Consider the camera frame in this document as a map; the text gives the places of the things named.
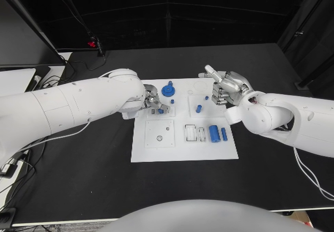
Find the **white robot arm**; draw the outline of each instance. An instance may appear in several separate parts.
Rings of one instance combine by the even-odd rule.
[[[0,98],[0,165],[35,140],[122,112],[169,111],[158,88],[145,85],[137,73],[117,69],[101,77]]]
[[[235,72],[221,72],[208,65],[214,77],[212,100],[218,105],[235,105],[225,112],[230,124],[244,122],[248,130],[281,143],[319,155],[334,157],[334,101],[266,94],[254,91],[247,78]],[[291,130],[277,130],[294,118]]]

